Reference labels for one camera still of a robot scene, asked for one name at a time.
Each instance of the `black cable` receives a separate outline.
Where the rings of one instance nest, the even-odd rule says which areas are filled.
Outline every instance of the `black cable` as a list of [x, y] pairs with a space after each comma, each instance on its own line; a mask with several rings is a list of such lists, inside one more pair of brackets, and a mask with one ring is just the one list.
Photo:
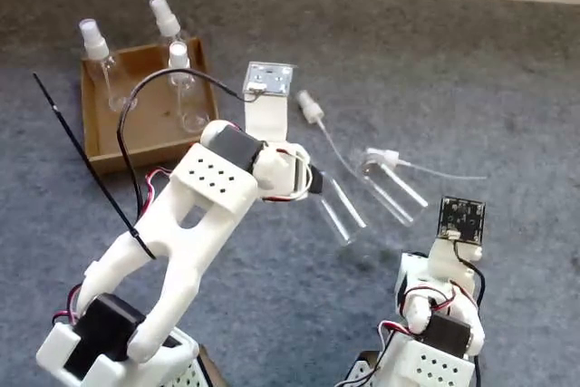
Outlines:
[[479, 368], [479, 355], [473, 357], [473, 365], [475, 366], [475, 387], [481, 387], [481, 369]]
[[99, 185], [99, 188], [101, 188], [102, 193], [109, 200], [109, 202], [111, 203], [112, 207], [115, 209], [115, 212], [117, 212], [117, 215], [119, 215], [119, 217], [121, 218], [121, 220], [123, 221], [123, 223], [125, 224], [125, 226], [127, 227], [127, 229], [129, 230], [130, 235], [133, 236], [137, 240], [137, 243], [139, 243], [139, 245], [141, 246], [141, 248], [143, 248], [143, 250], [147, 253], [147, 255], [149, 257], [151, 257], [152, 259], [155, 259], [155, 256], [153, 255], [153, 253], [151, 253], [151, 251], [149, 250], [149, 248], [145, 245], [145, 242], [143, 242], [143, 240], [140, 238], [139, 232], [130, 223], [130, 221], [127, 219], [127, 216], [121, 210], [121, 207], [119, 206], [119, 203], [117, 203], [117, 201], [115, 200], [115, 198], [112, 197], [112, 195], [109, 192], [109, 190], [102, 183], [101, 178], [99, 177], [99, 175], [97, 174], [97, 172], [92, 167], [92, 164], [89, 161], [89, 158], [87, 157], [86, 153], [82, 149], [81, 144], [74, 137], [73, 131], [71, 131], [71, 128], [69, 127], [68, 123], [64, 119], [63, 115], [61, 114], [61, 112], [59, 111], [59, 109], [56, 107], [56, 104], [54, 104], [53, 98], [50, 96], [50, 94], [48, 93], [48, 91], [44, 87], [44, 84], [41, 82], [40, 78], [38, 77], [38, 74], [33, 73], [33, 77], [36, 80], [36, 83], [38, 83], [38, 86], [40, 87], [41, 91], [43, 92], [44, 97], [48, 101], [48, 104], [51, 106], [51, 109], [53, 110], [54, 115], [56, 116], [56, 118], [58, 119], [58, 121], [63, 126], [63, 129], [66, 132], [66, 135], [69, 137], [69, 140], [71, 140], [72, 145], [74, 146], [74, 148], [76, 148], [77, 152], [81, 156], [82, 161], [84, 162], [84, 165], [87, 167], [87, 169], [89, 170], [89, 172], [92, 175], [92, 178], [94, 179], [94, 181], [97, 182], [97, 185]]
[[455, 253], [455, 257], [458, 259], [458, 261], [461, 264], [463, 264], [464, 266], [467, 266], [469, 269], [471, 269], [473, 272], [475, 272], [475, 274], [479, 277], [479, 293], [478, 293], [477, 302], [478, 302], [478, 307], [481, 307], [481, 301], [483, 300], [483, 295], [486, 293], [486, 278], [485, 278], [485, 276], [475, 265], [473, 265], [471, 262], [468, 262], [467, 260], [465, 260], [459, 256], [457, 240], [453, 242], [453, 252]]
[[125, 144], [125, 139], [123, 137], [123, 131], [125, 129], [125, 121], [127, 120], [127, 115], [129, 114], [129, 110], [131, 109], [131, 105], [137, 99], [137, 94], [139, 94], [139, 92], [149, 82], [153, 81], [154, 79], [157, 79], [160, 76], [165, 76], [167, 74], [172, 74], [172, 73], [186, 73], [186, 74], [190, 74], [192, 76], [204, 79], [204, 80], [208, 81], [209, 83], [211, 83], [212, 85], [217, 86], [220, 90], [224, 91], [225, 93], [240, 100], [241, 102], [253, 103], [260, 96], [260, 94], [255, 94], [253, 99], [246, 100], [246, 99], [244, 99], [244, 97], [240, 97], [237, 94], [237, 92], [233, 91], [231, 88], [229, 88], [227, 85], [225, 85], [223, 82], [219, 81], [218, 79], [215, 79], [215, 78], [211, 77], [209, 74], [199, 72], [198, 70], [194, 70], [192, 68], [166, 68], [166, 69], [159, 70], [157, 72], [150, 74], [149, 76], [147, 76], [143, 80], [141, 80], [139, 83], [137, 83], [137, 85], [135, 85], [135, 88], [133, 88], [133, 90], [130, 92], [129, 99], [125, 102], [125, 105], [123, 106], [123, 109], [121, 111], [121, 115], [119, 116], [119, 122], [117, 124], [117, 142], [119, 143], [119, 149], [121, 150], [121, 155], [123, 157], [123, 161], [125, 162], [125, 165], [127, 166], [127, 170], [129, 171], [130, 179], [131, 179], [131, 182], [133, 184], [133, 189], [135, 190], [135, 199], [137, 201], [137, 219], [139, 219], [139, 217], [141, 216], [144, 203], [143, 203], [143, 195], [141, 193], [140, 184], [137, 181], [137, 174], [135, 173], [135, 168], [133, 167], [133, 164], [131, 162], [131, 158], [129, 157], [129, 152], [127, 151], [127, 144]]
[[[473, 265], [471, 262], [468, 262], [467, 260], [465, 260], [464, 258], [461, 258], [459, 256], [459, 249], [457, 246], [457, 240], [453, 242], [453, 252], [455, 253], [455, 257], [458, 259], [458, 261], [462, 265], [467, 266], [468, 268], [473, 270], [473, 272], [475, 272], [477, 274], [477, 276], [479, 277], [479, 293], [478, 293], [478, 299], [477, 299], [478, 314], [479, 314], [479, 309], [481, 308], [481, 301], [483, 300], [483, 295], [486, 292], [486, 278], [483, 275], [483, 273], [475, 265]], [[481, 368], [479, 367], [479, 355], [475, 355], [473, 357], [473, 365], [475, 366], [475, 385], [476, 385], [476, 387], [481, 387]]]

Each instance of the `spray bottle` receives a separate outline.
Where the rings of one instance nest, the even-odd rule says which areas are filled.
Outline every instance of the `spray bottle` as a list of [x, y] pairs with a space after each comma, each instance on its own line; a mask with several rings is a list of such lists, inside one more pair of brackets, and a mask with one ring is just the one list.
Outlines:
[[[189, 68], [185, 43], [175, 41], [169, 46], [169, 68]], [[169, 87], [177, 98], [179, 125], [187, 133], [200, 134], [208, 125], [209, 114], [198, 81], [191, 74], [172, 73]]]
[[[107, 95], [111, 110], [119, 112], [129, 99], [129, 94], [126, 91], [131, 83], [121, 58], [110, 52], [107, 42], [99, 31], [97, 22], [92, 18], [82, 20], [79, 23], [79, 28], [89, 58], [87, 71], [95, 87], [102, 89]], [[136, 103], [135, 101], [132, 104], [131, 109], [135, 107]]]

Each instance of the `white spray cap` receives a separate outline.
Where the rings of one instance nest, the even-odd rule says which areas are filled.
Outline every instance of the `white spray cap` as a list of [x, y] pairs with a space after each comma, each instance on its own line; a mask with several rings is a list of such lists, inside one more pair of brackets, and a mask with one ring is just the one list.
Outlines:
[[178, 18], [171, 12], [167, 0], [149, 0], [149, 5], [155, 14], [157, 27], [163, 36], [173, 36], [181, 30]]
[[310, 92], [301, 90], [296, 95], [296, 99], [304, 117], [310, 124], [314, 124], [323, 118], [324, 112], [320, 105], [310, 96]]
[[[189, 68], [188, 46], [181, 41], [174, 41], [169, 46], [169, 68]], [[175, 81], [182, 81], [189, 75], [187, 73], [172, 73]]]
[[99, 31], [97, 22], [92, 18], [85, 18], [79, 23], [82, 38], [84, 39], [84, 48], [87, 51], [89, 59], [99, 61], [109, 56], [109, 47], [107, 42]]

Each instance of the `spray nozzle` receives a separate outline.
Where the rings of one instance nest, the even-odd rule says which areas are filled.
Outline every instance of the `spray nozzle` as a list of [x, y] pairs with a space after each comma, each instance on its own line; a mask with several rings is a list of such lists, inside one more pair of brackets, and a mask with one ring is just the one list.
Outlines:
[[[169, 46], [169, 68], [189, 68], [188, 47], [181, 41], [175, 41]], [[181, 82], [189, 77], [187, 73], [172, 73], [175, 82]]]
[[179, 33], [181, 26], [178, 18], [171, 12], [167, 0], [149, 0], [149, 5], [155, 14], [161, 35], [169, 37]]
[[84, 40], [84, 48], [87, 51], [87, 56], [99, 61], [109, 56], [109, 47], [107, 42], [101, 35], [97, 22], [92, 18], [85, 18], [79, 22], [82, 38]]

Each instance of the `gray carpet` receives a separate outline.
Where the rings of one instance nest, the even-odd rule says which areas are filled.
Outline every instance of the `gray carpet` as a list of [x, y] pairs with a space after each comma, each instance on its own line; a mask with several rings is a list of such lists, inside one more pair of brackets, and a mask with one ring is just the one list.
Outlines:
[[[30, 75], [82, 135], [76, 24], [111, 44], [156, 40], [148, 0], [0, 0], [0, 326], [4, 385], [56, 385], [34, 354], [69, 287], [123, 231]], [[580, 376], [580, 7], [478, 0], [169, 0], [239, 87], [248, 61], [295, 63], [294, 89], [326, 109], [345, 153], [400, 150], [450, 182], [403, 171], [433, 205], [404, 229], [373, 204], [375, 236], [339, 250], [313, 202], [257, 204], [217, 257], [180, 326], [236, 386], [332, 386], [374, 326], [396, 319], [397, 248], [428, 250], [442, 195], [488, 202], [484, 386], [576, 385]], [[225, 118], [242, 121], [221, 96]], [[289, 138], [337, 162], [297, 108]], [[106, 178], [133, 212], [129, 179]], [[346, 183], [351, 190], [353, 184]], [[364, 200], [362, 192], [353, 194]], [[156, 300], [164, 263], [120, 295]]]

